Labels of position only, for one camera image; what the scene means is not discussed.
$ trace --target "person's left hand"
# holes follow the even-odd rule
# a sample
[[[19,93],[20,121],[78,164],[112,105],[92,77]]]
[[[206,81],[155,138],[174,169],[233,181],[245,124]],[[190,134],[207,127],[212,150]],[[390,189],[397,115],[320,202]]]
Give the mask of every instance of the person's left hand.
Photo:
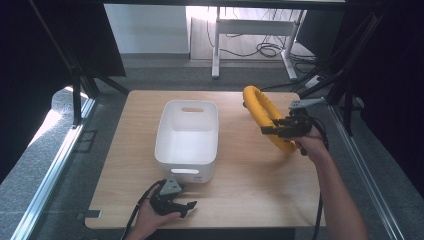
[[[161,216],[155,212],[152,205],[150,205],[149,199],[153,196],[153,193],[159,188],[159,186],[160,185],[157,184],[149,192],[147,199],[141,204],[134,229],[128,235],[128,240],[144,240],[163,224],[181,216],[181,213],[179,212],[173,212],[165,216]]]

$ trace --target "gray carpet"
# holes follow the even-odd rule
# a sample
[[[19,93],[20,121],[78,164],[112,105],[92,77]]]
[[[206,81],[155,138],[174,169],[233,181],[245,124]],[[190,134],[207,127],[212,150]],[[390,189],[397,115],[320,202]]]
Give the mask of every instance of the gray carpet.
[[[196,90],[196,91],[242,91],[246,85],[256,85],[260,88],[277,84],[288,83],[287,74],[282,68],[257,67],[227,67],[221,68],[219,80],[212,80],[210,67],[148,67],[127,68],[126,78],[114,78],[117,82],[131,90]],[[40,217],[31,239],[120,239],[122,229],[117,230],[91,230],[84,226],[83,215],[88,209],[95,186],[100,176],[106,155],[111,144],[114,131],[118,124],[120,114],[125,104],[126,97],[102,82],[97,82],[101,94],[96,100],[95,108],[90,115],[84,129],[80,144],[68,160],[63,173],[52,193],[42,216]],[[272,89],[272,91],[290,91],[293,86]],[[328,89],[323,89],[311,97],[325,95]],[[325,104],[308,108],[311,115],[320,118],[326,123],[330,140],[330,151],[351,191],[353,198],[358,203],[362,214],[369,227],[372,239],[389,239],[385,226],[371,201],[369,194],[358,174],[347,148],[341,140],[336,127],[331,124],[331,117]],[[421,223],[424,222],[424,203],[422,198],[413,189],[406,176],[397,166],[395,161],[382,147],[381,143],[370,133],[359,113],[353,114],[353,132],[358,147],[366,159],[378,186],[393,210],[398,220],[405,239],[424,239]],[[41,149],[60,145],[59,133],[51,133],[53,140],[46,139],[39,146]],[[36,173],[25,173],[28,178],[35,177]],[[2,203],[2,226],[13,226],[25,210],[27,203],[19,203],[18,208],[12,206],[13,201],[21,198],[20,194],[33,194],[36,186],[31,190],[23,187],[25,182],[34,181],[22,179],[15,182],[13,192],[3,194],[10,196],[7,203]],[[11,236],[9,230],[1,230],[1,236]],[[313,228],[296,229],[296,239],[311,239]],[[159,232],[152,239],[179,239],[173,233]],[[278,229],[268,229],[267,235],[249,239],[281,239]],[[227,239],[236,239],[236,236],[227,236]],[[326,228],[322,228],[318,239],[328,239]]]

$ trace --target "forearm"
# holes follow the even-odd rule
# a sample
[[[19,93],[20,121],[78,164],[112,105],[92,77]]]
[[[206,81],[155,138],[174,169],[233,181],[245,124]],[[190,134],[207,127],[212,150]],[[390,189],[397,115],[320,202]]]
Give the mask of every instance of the forearm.
[[[326,150],[310,156],[315,163],[330,239],[368,239],[365,222]]]

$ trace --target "black stand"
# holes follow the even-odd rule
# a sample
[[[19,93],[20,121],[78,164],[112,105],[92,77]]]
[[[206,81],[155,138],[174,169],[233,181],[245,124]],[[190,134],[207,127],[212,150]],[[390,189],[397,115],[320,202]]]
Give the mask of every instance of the black stand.
[[[375,29],[377,28],[377,26],[383,19],[384,13],[387,12],[388,8],[391,6],[391,3],[392,3],[392,0],[379,2],[377,3],[376,10],[373,10],[369,13],[368,17],[365,20],[365,21],[368,21],[368,25],[341,70],[339,70],[336,74],[334,74],[330,78],[327,78],[319,82],[315,86],[299,94],[299,97],[302,99],[334,83],[334,86],[331,88],[326,99],[328,104],[336,105],[342,98],[343,94],[345,95],[343,125],[350,136],[352,136],[352,130],[350,128],[350,125],[351,125],[351,116],[352,116],[352,110],[353,110],[353,103],[352,103],[353,87],[355,84],[355,81],[350,76],[352,72],[352,67],[355,65],[364,47],[366,46],[369,39],[373,35]]]
[[[99,73],[90,71],[88,69],[84,69],[78,59],[75,57],[75,54],[72,51],[72,48],[66,47],[66,51],[64,51],[54,38],[52,32],[47,26],[45,20],[40,14],[37,6],[33,2],[33,0],[29,0],[31,7],[33,8],[37,18],[40,20],[41,25],[46,30],[49,38],[52,40],[56,50],[58,51],[60,57],[62,58],[63,63],[69,71],[69,74],[72,78],[72,87],[73,87],[73,105],[74,105],[74,121],[72,123],[72,128],[76,128],[81,124],[81,86],[84,89],[84,92],[87,94],[89,98],[95,99],[99,95],[99,89],[94,81],[94,76],[101,81],[105,82],[109,86],[117,89],[119,92],[128,95],[129,90],[120,85],[119,83],[113,81],[109,77],[103,76]]]

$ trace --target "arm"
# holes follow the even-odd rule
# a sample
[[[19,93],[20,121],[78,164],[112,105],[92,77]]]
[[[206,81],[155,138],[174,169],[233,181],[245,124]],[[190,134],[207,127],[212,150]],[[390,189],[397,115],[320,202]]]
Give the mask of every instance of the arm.
[[[147,196],[148,199],[152,197],[153,193],[158,187],[159,185],[156,185],[156,187],[150,191],[149,195]],[[179,218],[180,215],[181,214],[179,212],[174,212],[165,216],[161,216],[157,214],[155,210],[153,210],[150,202],[146,200],[143,202],[143,204],[141,204],[135,226],[131,233],[128,235],[127,240],[144,240],[153,234],[158,227]]]
[[[318,130],[313,127],[307,136],[292,140],[315,164],[330,239],[368,239],[365,222]]]

